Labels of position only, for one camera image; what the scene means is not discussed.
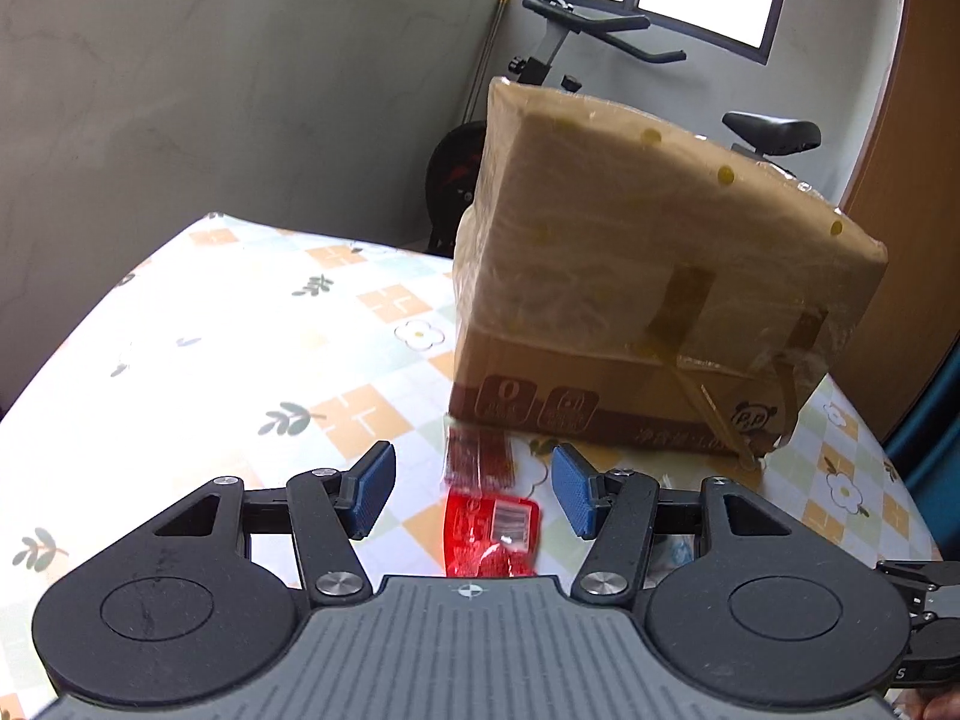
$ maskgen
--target white barcode label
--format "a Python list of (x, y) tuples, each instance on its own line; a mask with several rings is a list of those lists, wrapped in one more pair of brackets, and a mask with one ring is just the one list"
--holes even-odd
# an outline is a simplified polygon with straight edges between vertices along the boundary
[(491, 541), (499, 541), (507, 549), (526, 552), (530, 538), (530, 509), (506, 501), (494, 501)]

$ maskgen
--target ribbed gray surface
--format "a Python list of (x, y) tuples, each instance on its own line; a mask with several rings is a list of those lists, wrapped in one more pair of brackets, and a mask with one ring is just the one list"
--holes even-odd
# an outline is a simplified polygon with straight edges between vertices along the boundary
[[(481, 592), (469, 592), (469, 586)], [(552, 579), (390, 577), (383, 592), (366, 604), (315, 613), (273, 669), (232, 694), (157, 712), (119, 712), (66, 698), (40, 718), (760, 720), (773, 716), (695, 692), (646, 650), (627, 615), (571, 603)], [(877, 698), (803, 715), (809, 720), (892, 716)]]

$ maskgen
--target checkered tablecloth pattern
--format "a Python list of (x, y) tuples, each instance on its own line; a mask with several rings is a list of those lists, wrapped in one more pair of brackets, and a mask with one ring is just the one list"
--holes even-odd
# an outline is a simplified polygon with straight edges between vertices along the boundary
[[(374, 585), (439, 574), (454, 322), (448, 260), (216, 213), (124, 278), (0, 422), (0, 712), (30, 717), (53, 698), (30, 637), (46, 587), (221, 474), (282, 487), (390, 440), (397, 485), (357, 552)], [(544, 438), (510, 436), (517, 492), (542, 509), (536, 569), (568, 584), (589, 545), (544, 484)], [(762, 469), (580, 448), (597, 469), (632, 466), (668, 487), (736, 478), (870, 565), (935, 553), (829, 378)], [(254, 559), (296, 582), (286, 536), (258, 538)]]

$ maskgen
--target white wall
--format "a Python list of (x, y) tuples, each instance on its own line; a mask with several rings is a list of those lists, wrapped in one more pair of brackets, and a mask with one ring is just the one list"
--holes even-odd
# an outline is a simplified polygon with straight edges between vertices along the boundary
[(495, 2), (0, 0), (0, 405), (205, 211), (423, 236)]
[[(583, 94), (641, 108), (720, 143), (736, 140), (720, 122), (728, 110), (812, 119), (823, 145), (782, 163), (839, 202), (886, 84), (903, 4), (784, 0), (766, 66), (656, 26), (623, 36), (650, 52), (683, 49), (688, 60), (645, 65), (593, 38), (572, 35), (547, 83), (558, 86), (564, 73), (572, 74), (584, 84)], [(491, 75), (503, 74), (510, 57), (529, 55), (543, 34), (544, 20), (512, 2)]]

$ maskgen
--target blue gripper pad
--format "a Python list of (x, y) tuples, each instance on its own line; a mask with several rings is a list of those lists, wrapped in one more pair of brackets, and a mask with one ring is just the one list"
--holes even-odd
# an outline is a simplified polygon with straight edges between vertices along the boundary
[(573, 532), (580, 538), (596, 538), (596, 502), (590, 494), (590, 476), (595, 471), (585, 469), (587, 462), (573, 447), (563, 445), (553, 450), (553, 491), (563, 507)]
[(376, 442), (352, 469), (344, 471), (340, 522), (350, 538), (366, 538), (380, 517), (397, 480), (397, 453), (390, 442)]

